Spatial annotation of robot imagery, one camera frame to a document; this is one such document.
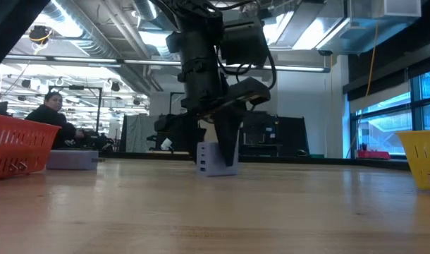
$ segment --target dark jacket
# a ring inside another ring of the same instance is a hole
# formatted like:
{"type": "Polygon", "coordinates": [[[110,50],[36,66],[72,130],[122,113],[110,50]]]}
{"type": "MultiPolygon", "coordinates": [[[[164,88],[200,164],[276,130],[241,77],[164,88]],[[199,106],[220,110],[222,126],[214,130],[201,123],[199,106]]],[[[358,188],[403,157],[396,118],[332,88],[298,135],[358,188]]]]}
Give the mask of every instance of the dark jacket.
{"type": "Polygon", "coordinates": [[[39,106],[36,110],[32,111],[25,120],[35,121],[37,123],[47,123],[54,126],[60,126],[55,137],[52,149],[65,147],[65,140],[72,140],[75,136],[75,128],[71,123],[68,123],[66,116],[58,113],[57,111],[49,108],[46,105],[39,106]]]}

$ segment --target yellow basket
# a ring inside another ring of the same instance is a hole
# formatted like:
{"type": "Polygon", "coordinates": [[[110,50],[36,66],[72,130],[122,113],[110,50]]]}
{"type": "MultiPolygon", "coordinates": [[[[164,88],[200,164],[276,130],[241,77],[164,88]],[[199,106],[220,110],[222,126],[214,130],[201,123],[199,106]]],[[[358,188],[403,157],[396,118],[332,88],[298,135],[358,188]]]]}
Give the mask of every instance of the yellow basket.
{"type": "Polygon", "coordinates": [[[417,187],[430,190],[430,131],[399,132],[417,187]]]}

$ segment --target wooden table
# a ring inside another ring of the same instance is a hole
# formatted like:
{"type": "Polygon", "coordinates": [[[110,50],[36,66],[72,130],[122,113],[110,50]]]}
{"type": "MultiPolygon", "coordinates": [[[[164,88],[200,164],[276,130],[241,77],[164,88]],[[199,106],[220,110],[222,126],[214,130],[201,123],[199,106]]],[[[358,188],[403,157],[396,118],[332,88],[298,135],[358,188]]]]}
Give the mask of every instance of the wooden table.
{"type": "Polygon", "coordinates": [[[0,254],[430,253],[430,193],[409,172],[107,160],[0,181],[0,254]]]}

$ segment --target red basket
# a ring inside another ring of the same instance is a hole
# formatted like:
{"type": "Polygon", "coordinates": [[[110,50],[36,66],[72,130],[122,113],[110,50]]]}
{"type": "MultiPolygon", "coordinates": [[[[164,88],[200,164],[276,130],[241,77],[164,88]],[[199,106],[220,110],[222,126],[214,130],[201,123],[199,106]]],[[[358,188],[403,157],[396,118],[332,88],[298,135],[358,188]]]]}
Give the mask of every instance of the red basket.
{"type": "Polygon", "coordinates": [[[43,170],[60,128],[0,116],[0,178],[43,170]]]}

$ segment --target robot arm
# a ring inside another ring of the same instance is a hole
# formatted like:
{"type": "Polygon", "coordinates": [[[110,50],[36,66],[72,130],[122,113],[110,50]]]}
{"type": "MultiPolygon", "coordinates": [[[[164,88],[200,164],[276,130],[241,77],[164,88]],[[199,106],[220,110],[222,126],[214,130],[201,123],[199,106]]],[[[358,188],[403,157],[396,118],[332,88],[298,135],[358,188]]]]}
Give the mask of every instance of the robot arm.
{"type": "Polygon", "coordinates": [[[270,87],[254,78],[229,85],[224,73],[246,73],[252,65],[263,66],[269,57],[262,23],[258,18],[223,23],[223,14],[207,0],[151,0],[176,26],[166,38],[171,53],[179,53],[186,98],[181,106],[187,113],[168,115],[155,123],[158,132],[177,131],[187,140],[190,156],[196,158],[196,147],[202,137],[195,137],[197,121],[214,123],[221,154],[226,165],[233,163],[238,129],[246,113],[246,102],[258,105],[270,99],[270,87]],[[218,52],[228,65],[238,64],[237,71],[228,71],[221,64],[218,52]]]}

